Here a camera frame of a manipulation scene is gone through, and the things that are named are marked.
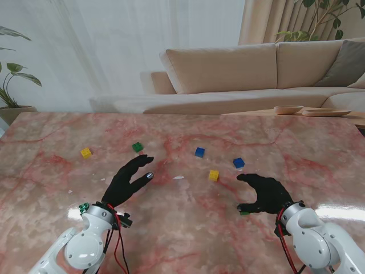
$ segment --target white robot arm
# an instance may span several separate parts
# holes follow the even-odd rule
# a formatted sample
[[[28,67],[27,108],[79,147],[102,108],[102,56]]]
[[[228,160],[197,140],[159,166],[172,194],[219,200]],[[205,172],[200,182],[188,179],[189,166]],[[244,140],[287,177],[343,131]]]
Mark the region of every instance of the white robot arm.
[[[313,209],[294,203],[280,221],[292,234],[298,257],[314,274],[365,273],[365,254],[352,237],[339,225],[321,221]],[[338,262],[339,267],[333,270],[332,265]]]
[[[102,204],[88,204],[82,213],[84,229],[77,232],[75,228],[69,228],[63,232],[57,241],[48,249],[43,257],[33,266],[29,274],[67,274],[56,262],[57,254],[65,247],[64,257],[66,262],[76,269],[85,269],[85,274],[94,274],[98,271],[105,258],[102,233],[113,229],[115,217],[103,207]],[[123,218],[121,225],[129,227],[132,221],[129,214],[119,215]]]

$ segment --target wooden tray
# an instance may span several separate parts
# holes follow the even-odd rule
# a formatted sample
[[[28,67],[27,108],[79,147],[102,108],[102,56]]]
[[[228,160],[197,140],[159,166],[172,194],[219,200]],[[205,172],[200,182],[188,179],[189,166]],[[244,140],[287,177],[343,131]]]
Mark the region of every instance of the wooden tray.
[[[310,117],[340,117],[343,115],[347,115],[351,112],[351,110],[335,110],[335,109],[326,109],[326,110],[305,110],[303,111],[303,116]]]

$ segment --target gray cushion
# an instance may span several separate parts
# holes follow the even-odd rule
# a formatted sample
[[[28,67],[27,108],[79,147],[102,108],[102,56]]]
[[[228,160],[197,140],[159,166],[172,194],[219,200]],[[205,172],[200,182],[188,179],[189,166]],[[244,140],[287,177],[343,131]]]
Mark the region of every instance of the gray cushion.
[[[336,61],[326,76],[314,86],[347,87],[355,83],[365,73],[365,43],[343,41]]]

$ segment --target couch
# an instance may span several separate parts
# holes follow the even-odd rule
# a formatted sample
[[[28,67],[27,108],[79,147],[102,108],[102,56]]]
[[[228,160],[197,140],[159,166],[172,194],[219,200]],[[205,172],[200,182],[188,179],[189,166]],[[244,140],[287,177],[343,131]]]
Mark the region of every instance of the couch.
[[[365,38],[352,39],[365,42]],[[294,104],[365,112],[365,89],[314,87],[343,41],[166,50],[149,73],[154,94],[91,99],[94,111],[210,114]]]

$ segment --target white curtain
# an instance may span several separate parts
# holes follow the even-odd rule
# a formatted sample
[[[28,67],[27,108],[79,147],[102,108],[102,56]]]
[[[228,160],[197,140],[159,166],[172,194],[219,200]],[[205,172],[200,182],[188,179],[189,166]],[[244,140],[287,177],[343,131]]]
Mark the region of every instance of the white curtain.
[[[144,94],[166,48],[238,44],[244,0],[1,0],[0,61],[28,67],[43,87],[13,79],[10,94],[41,111],[91,111],[99,95]]]

